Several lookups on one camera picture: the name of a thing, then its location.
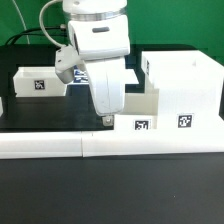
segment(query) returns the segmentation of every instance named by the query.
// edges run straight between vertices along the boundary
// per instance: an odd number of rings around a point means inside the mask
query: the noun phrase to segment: white box
[[[54,67],[19,67],[14,76],[17,97],[64,96],[67,85],[57,77]]]
[[[158,129],[203,129],[219,122],[224,68],[213,59],[197,50],[143,52],[142,69],[159,91]]]

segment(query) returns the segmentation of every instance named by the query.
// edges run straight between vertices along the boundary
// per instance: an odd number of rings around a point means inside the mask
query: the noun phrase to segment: black table
[[[223,224],[224,154],[0,161],[7,224]]]

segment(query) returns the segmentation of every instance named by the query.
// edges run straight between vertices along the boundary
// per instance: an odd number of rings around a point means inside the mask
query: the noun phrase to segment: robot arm
[[[70,45],[56,53],[56,74],[69,83],[74,65],[82,64],[100,116],[124,107],[124,55],[130,52],[126,4],[126,0],[63,0]]]

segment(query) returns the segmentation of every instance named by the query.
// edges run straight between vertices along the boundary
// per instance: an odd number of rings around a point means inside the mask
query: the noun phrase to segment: white base
[[[0,134],[0,159],[224,152],[223,132],[224,127]]]

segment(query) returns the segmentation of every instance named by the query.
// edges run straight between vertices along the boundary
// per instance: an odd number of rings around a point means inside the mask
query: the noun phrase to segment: white block
[[[0,159],[71,156],[82,156],[81,132],[0,134]]]
[[[2,107],[2,98],[0,97],[0,117],[3,114],[3,107]]]
[[[67,85],[55,74],[54,67],[20,67],[14,76],[17,97],[64,96]]]

